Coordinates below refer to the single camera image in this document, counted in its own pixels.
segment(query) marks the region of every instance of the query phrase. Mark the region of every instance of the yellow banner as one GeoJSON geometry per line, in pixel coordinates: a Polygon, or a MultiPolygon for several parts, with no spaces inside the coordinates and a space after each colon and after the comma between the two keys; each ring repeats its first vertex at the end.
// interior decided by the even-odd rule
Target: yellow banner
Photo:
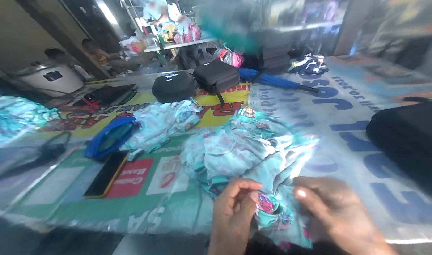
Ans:
{"type": "MultiPolygon", "coordinates": [[[[249,89],[249,84],[239,84],[223,91],[221,95],[224,98],[224,105],[220,104],[217,96],[208,95],[203,90],[197,90],[193,98],[202,106],[203,110],[199,115],[201,121],[196,127],[223,125],[240,108],[247,106],[249,89]]],[[[146,103],[154,101],[153,94],[138,93],[127,104],[99,108],[91,116],[88,115],[87,110],[71,110],[71,112],[61,113],[63,119],[51,121],[41,132],[30,134],[28,139],[49,139],[64,130],[71,131],[73,137],[94,136],[117,116],[127,116],[146,107],[146,103]]]]}

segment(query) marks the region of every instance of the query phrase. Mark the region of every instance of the smartphone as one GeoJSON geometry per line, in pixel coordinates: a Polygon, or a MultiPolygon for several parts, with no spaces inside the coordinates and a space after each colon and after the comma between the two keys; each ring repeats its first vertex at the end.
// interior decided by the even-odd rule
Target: smartphone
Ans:
{"type": "Polygon", "coordinates": [[[84,193],[85,198],[102,198],[109,192],[128,159],[129,151],[113,152],[84,193]]]}

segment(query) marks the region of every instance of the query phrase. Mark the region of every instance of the red sign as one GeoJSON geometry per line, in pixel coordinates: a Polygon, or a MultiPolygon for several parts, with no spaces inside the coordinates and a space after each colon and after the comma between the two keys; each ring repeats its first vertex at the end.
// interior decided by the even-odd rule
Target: red sign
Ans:
{"type": "Polygon", "coordinates": [[[114,184],[112,184],[106,198],[137,196],[152,163],[152,158],[127,162],[114,184]]]}

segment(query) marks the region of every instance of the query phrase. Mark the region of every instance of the fabric pile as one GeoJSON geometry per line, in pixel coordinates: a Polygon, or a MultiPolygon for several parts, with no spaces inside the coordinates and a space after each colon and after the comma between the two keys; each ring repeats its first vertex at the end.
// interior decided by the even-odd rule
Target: fabric pile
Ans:
{"type": "Polygon", "coordinates": [[[241,67],[244,57],[241,52],[232,52],[230,49],[218,49],[213,54],[213,60],[222,61],[234,67],[241,67]]]}
{"type": "Polygon", "coordinates": [[[298,214],[292,179],[310,158],[318,140],[266,113],[243,108],[219,129],[203,130],[183,145],[185,171],[216,199],[231,179],[263,183],[255,218],[276,244],[310,248],[306,218],[298,214]]]}
{"type": "Polygon", "coordinates": [[[44,126],[49,120],[59,118],[57,109],[49,109],[25,98],[0,97],[0,144],[21,132],[44,126]]]}
{"type": "Polygon", "coordinates": [[[327,71],[329,71],[329,68],[326,67],[325,57],[309,53],[292,62],[292,69],[288,72],[297,74],[323,74],[327,71]]]}
{"type": "Polygon", "coordinates": [[[201,110],[202,107],[192,98],[173,103],[152,103],[134,113],[141,127],[120,150],[131,151],[128,160],[132,161],[139,153],[161,148],[174,134],[186,132],[196,125],[200,121],[197,113],[201,110]]]}

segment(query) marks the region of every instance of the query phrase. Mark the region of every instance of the blue pouch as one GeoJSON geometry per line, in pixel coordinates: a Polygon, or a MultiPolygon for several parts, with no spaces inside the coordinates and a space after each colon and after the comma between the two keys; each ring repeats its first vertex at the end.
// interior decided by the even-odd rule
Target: blue pouch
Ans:
{"type": "Polygon", "coordinates": [[[120,148],[138,129],[139,124],[135,117],[115,118],[93,137],[84,156],[92,159],[103,158],[120,148]]]}

